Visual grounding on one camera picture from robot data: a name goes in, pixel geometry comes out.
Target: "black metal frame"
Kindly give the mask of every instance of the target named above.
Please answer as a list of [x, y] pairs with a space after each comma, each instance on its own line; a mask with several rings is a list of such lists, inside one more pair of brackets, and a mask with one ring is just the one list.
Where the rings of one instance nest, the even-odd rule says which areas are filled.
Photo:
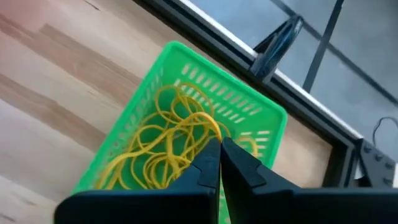
[[[258, 92], [282, 105], [289, 114], [330, 143], [333, 149], [323, 180], [324, 187], [352, 187], [356, 185], [354, 182], [355, 168], [360, 159], [363, 161], [360, 152], [364, 150], [364, 145], [367, 145], [366, 149], [369, 149], [371, 147], [370, 144], [363, 139], [358, 139], [328, 113], [289, 85], [283, 78], [273, 75], [269, 82], [263, 83], [262, 80], [255, 77], [250, 68], [256, 58], [209, 24], [196, 12], [193, 12], [184, 3], [179, 0], [134, 1], [212, 56]], [[372, 154], [367, 153], [366, 155], [371, 155], [372, 158], [374, 157], [373, 153], [382, 155], [383, 159], [377, 162], [385, 164], [380, 167], [386, 167], [385, 170], [387, 171], [381, 168], [379, 175], [368, 177], [369, 180], [366, 185], [376, 186], [373, 183], [382, 182], [384, 184], [377, 186], [391, 186], [391, 181], [379, 180], [392, 179], [394, 171], [391, 168], [387, 168], [387, 164], [391, 164], [393, 161], [375, 148], [369, 151], [372, 151]]]

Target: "wooden surface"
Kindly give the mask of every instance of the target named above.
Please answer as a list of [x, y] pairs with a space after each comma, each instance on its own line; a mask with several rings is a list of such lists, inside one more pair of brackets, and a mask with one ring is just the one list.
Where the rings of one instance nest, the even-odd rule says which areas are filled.
[[[0, 223], [51, 223], [170, 40], [201, 52], [131, 0], [0, 0]], [[274, 171], [318, 187], [330, 150], [289, 117]]]

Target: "green plastic basket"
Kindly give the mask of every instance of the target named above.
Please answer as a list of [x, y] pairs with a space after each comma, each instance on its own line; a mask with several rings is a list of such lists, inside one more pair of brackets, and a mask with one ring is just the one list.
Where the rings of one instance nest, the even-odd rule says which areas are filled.
[[[170, 42], [127, 104], [73, 193], [93, 189], [106, 165], [124, 152], [140, 120], [155, 112], [154, 96], [159, 88], [187, 82], [199, 87], [211, 99], [215, 119], [228, 127], [233, 139], [251, 136], [256, 140], [259, 146], [258, 159], [271, 168], [287, 122], [285, 110], [183, 44]], [[196, 90], [183, 85], [180, 87], [208, 109], [208, 103]], [[161, 94], [159, 105], [163, 110], [169, 111], [174, 94], [173, 91]], [[164, 125], [160, 118], [152, 122]], [[142, 140], [153, 139], [157, 134], [159, 133], [155, 130], [153, 133], [145, 132]], [[241, 147], [250, 150], [249, 144], [242, 144]], [[137, 159], [134, 166], [137, 174], [142, 173], [145, 160], [145, 157]], [[128, 167], [122, 171], [125, 183], [132, 189], [142, 189], [131, 177]], [[222, 186], [219, 217], [220, 223], [228, 223], [229, 215]]]

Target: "cable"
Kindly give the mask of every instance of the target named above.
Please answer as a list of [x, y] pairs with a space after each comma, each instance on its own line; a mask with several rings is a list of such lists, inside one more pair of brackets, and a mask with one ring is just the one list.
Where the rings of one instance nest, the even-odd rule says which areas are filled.
[[[221, 122], [215, 121], [214, 108], [210, 99], [195, 85], [190, 83], [182, 83], [181, 85], [192, 87], [205, 99], [209, 105], [208, 112], [202, 107], [200, 103], [192, 97], [186, 95], [179, 87], [173, 85], [163, 86], [155, 94], [155, 108], [156, 112], [146, 116], [140, 123], [136, 132], [132, 135], [131, 141], [127, 146], [125, 153], [116, 156], [104, 169], [101, 177], [96, 183], [96, 189], [113, 189], [118, 181], [122, 188], [131, 189], [122, 178], [122, 170], [125, 167], [127, 159], [131, 159], [130, 173], [132, 178], [143, 189], [164, 189], [167, 188], [172, 180], [177, 179], [184, 169], [186, 169], [194, 157], [201, 152], [212, 138], [217, 138], [222, 141], [222, 133], [220, 127], [225, 131], [228, 137], [231, 133], [228, 128]], [[163, 91], [173, 90], [175, 98], [170, 105], [170, 111], [161, 110], [159, 106], [159, 98]], [[188, 112], [186, 118], [182, 118], [176, 112], [176, 107], [180, 109], [182, 105]], [[165, 126], [157, 124], [147, 124], [151, 119], [160, 116], [166, 123]], [[202, 134], [198, 139], [193, 136], [194, 131], [201, 127]], [[149, 129], [156, 129], [161, 133], [151, 142], [142, 142], [141, 134]], [[180, 155], [176, 155], [173, 148], [173, 141], [185, 136], [183, 151]], [[237, 141], [250, 142], [253, 148], [255, 157], [258, 155], [256, 142], [250, 137], [239, 138]], [[154, 152], [153, 149], [163, 144], [164, 152]], [[142, 167], [143, 180], [138, 178], [134, 171], [134, 164], [138, 157], [149, 155]], [[164, 169], [160, 177], [157, 176], [156, 170], [163, 164]]]
[[373, 129], [373, 133], [372, 133], [372, 141], [373, 141], [374, 147], [377, 147], [377, 145], [376, 145], [376, 132], [377, 132], [377, 129], [379, 129], [379, 127], [381, 125], [381, 122], [384, 119], [390, 119], [392, 122], [394, 122], [394, 124], [398, 128], [398, 120], [396, 118], [393, 118], [393, 117], [390, 117], [390, 116], [385, 116], [385, 117], [380, 118], [379, 121], [377, 121], [377, 123], [376, 123], [376, 125], [375, 125], [375, 127]]

